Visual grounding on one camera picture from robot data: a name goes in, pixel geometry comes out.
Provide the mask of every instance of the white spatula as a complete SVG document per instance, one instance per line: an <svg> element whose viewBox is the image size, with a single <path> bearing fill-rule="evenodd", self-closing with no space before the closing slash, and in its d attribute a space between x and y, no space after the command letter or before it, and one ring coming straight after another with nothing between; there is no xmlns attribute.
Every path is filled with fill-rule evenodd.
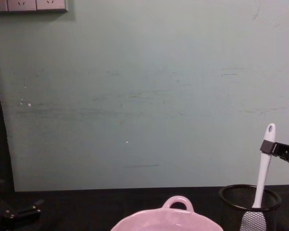
<svg viewBox="0 0 289 231"><path fill-rule="evenodd" d="M275 124L269 124L264 139L275 142ZM253 208L261 208L266 174L270 165L271 155L261 153L260 169L257 182L257 190ZM266 231L265 217L262 212L246 212L242 218L240 231Z"/></svg>

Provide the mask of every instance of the black mesh cup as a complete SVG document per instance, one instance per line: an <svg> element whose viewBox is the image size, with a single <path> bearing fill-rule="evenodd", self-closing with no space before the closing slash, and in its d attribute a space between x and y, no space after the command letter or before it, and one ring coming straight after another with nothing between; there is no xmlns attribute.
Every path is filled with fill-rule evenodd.
<svg viewBox="0 0 289 231"><path fill-rule="evenodd" d="M276 231L277 210L281 204L281 198L271 190L265 189L261 208L252 208L256 194L256 186L230 185L219 191L223 201L222 228L224 231L245 231L241 228L242 219L249 220L246 230Z"/></svg>

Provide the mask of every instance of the wall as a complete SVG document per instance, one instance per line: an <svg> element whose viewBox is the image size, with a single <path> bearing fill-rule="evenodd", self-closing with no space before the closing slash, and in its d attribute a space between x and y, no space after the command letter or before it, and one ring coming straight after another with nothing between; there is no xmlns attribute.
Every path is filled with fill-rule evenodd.
<svg viewBox="0 0 289 231"><path fill-rule="evenodd" d="M0 94L17 191L255 184L267 124L289 143L289 0L0 16Z"/></svg>

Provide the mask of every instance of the bowl handle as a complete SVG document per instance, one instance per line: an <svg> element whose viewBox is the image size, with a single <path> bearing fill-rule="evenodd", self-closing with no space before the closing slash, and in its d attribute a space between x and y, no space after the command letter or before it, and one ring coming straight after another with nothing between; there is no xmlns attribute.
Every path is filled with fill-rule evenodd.
<svg viewBox="0 0 289 231"><path fill-rule="evenodd" d="M188 200L184 196L173 196L169 198L163 205L163 208L170 208L174 203L177 203L177 202L184 204L186 206L187 211L194 213L194 208L193 208L192 203L190 202L190 200Z"/></svg>

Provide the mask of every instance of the pink ceramic dish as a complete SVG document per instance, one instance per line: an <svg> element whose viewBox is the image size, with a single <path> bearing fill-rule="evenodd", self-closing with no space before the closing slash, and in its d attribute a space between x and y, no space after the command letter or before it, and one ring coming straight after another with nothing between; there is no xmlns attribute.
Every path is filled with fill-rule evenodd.
<svg viewBox="0 0 289 231"><path fill-rule="evenodd" d="M186 210L173 209L180 202ZM111 231L223 231L209 218L194 212L192 203L183 196L168 199L162 208L135 213L120 221Z"/></svg>

